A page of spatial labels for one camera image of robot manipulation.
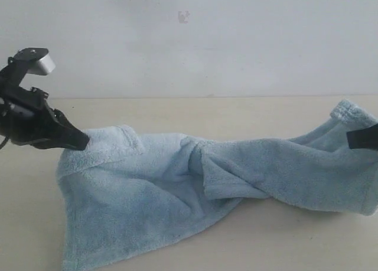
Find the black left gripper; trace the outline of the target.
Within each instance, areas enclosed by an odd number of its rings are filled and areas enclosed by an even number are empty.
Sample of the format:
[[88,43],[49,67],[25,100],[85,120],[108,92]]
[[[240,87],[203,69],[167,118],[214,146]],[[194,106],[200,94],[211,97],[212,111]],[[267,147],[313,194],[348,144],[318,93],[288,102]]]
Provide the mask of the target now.
[[83,151],[89,136],[73,126],[64,113],[47,103],[49,94],[37,87],[21,87],[26,71],[13,57],[1,70],[1,142],[37,149]]

